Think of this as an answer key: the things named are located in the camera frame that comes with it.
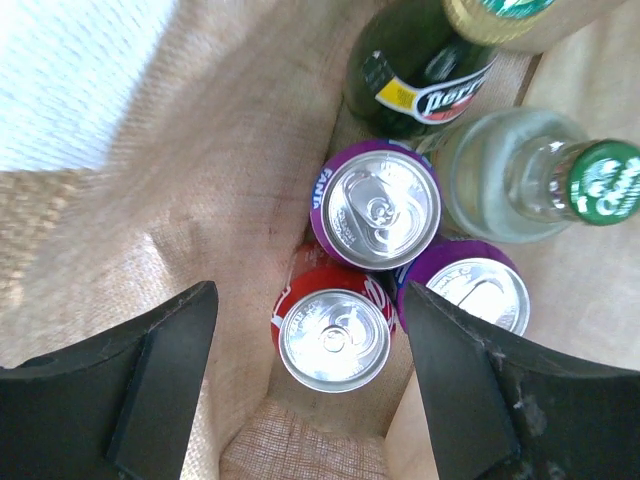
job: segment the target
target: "soda can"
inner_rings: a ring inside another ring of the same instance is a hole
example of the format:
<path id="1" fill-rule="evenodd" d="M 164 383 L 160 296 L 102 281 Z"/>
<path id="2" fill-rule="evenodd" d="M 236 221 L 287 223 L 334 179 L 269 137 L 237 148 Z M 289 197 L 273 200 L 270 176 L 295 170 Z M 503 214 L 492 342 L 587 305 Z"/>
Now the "soda can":
<path id="1" fill-rule="evenodd" d="M 426 158 L 399 142 L 369 140 L 322 169 L 311 196 L 311 226 L 336 260 L 368 271 L 416 258 L 433 239 L 442 203 Z"/>
<path id="2" fill-rule="evenodd" d="M 375 279 L 336 264 L 314 242 L 294 256 L 271 334 L 296 380 L 340 393 L 367 384 L 382 370 L 396 322 L 391 298 Z"/>
<path id="3" fill-rule="evenodd" d="M 434 242 L 393 272 L 390 291 L 406 331 L 404 294 L 409 281 L 427 286 L 466 312 L 522 336 L 531 302 L 515 265 L 500 249 L 479 240 Z"/>

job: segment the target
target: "purple soda can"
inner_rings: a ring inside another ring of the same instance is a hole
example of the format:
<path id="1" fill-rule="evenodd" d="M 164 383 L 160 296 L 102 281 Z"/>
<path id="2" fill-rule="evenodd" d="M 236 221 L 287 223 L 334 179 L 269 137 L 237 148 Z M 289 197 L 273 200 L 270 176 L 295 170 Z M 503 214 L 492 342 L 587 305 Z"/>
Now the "purple soda can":
<path id="1" fill-rule="evenodd" d="M 414 261 L 392 273 L 391 298 L 407 330 L 404 295 L 409 281 L 427 286 L 466 312 L 522 336 L 531 302 L 515 265 L 500 249 L 479 240 L 436 236 Z"/>
<path id="2" fill-rule="evenodd" d="M 442 204 L 427 159 L 389 140 L 357 143 L 323 167 L 311 227 L 334 259 L 368 271 L 415 259 L 440 224 Z"/>

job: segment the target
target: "gold foil bottle neck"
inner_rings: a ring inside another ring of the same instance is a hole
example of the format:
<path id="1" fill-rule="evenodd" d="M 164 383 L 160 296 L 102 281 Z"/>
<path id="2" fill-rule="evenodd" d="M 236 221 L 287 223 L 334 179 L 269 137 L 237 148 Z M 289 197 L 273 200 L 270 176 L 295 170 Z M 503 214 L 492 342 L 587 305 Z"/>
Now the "gold foil bottle neck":
<path id="1" fill-rule="evenodd" d="M 551 7 L 525 18 L 500 16 L 482 0 L 441 0 L 453 28 L 467 40 L 480 45 L 499 45 L 525 34 Z M 515 3 L 529 3 L 521 0 Z"/>

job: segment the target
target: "can lid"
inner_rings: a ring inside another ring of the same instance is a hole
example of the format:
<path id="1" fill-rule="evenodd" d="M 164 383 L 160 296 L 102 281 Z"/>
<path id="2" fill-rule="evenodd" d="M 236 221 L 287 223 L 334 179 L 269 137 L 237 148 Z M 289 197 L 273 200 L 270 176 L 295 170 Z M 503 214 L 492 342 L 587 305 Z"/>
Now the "can lid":
<path id="1" fill-rule="evenodd" d="M 620 223 L 640 208 L 640 149 L 603 140 L 576 157 L 567 178 L 569 205 L 591 225 Z"/>
<path id="2" fill-rule="evenodd" d="M 426 166 L 394 150 L 353 157 L 332 176 L 323 223 L 350 263 L 386 270 L 411 261 L 440 223 L 440 194 Z"/>
<path id="3" fill-rule="evenodd" d="M 489 323 L 523 335 L 529 322 L 529 293 L 520 276 L 496 260 L 469 258 L 447 265 L 427 287 Z"/>
<path id="4" fill-rule="evenodd" d="M 282 360 L 301 383 L 321 392 L 354 390 L 387 361 L 389 326 L 366 297 L 321 290 L 298 301 L 280 327 Z"/>
<path id="5" fill-rule="evenodd" d="M 442 0 L 456 31 L 481 45 L 499 45 L 528 32 L 554 0 Z"/>

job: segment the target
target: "clear liquid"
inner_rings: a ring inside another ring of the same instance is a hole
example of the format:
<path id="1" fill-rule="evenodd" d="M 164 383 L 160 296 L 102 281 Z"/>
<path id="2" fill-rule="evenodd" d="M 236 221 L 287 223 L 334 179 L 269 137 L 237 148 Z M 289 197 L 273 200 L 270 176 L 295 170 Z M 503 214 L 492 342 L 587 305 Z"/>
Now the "clear liquid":
<path id="1" fill-rule="evenodd" d="M 571 221 L 549 192 L 550 174 L 563 159 L 557 147 L 587 140 L 572 120 L 524 107 L 452 130 L 426 152 L 447 209 L 444 227 L 500 243 L 536 242 L 562 231 Z"/>

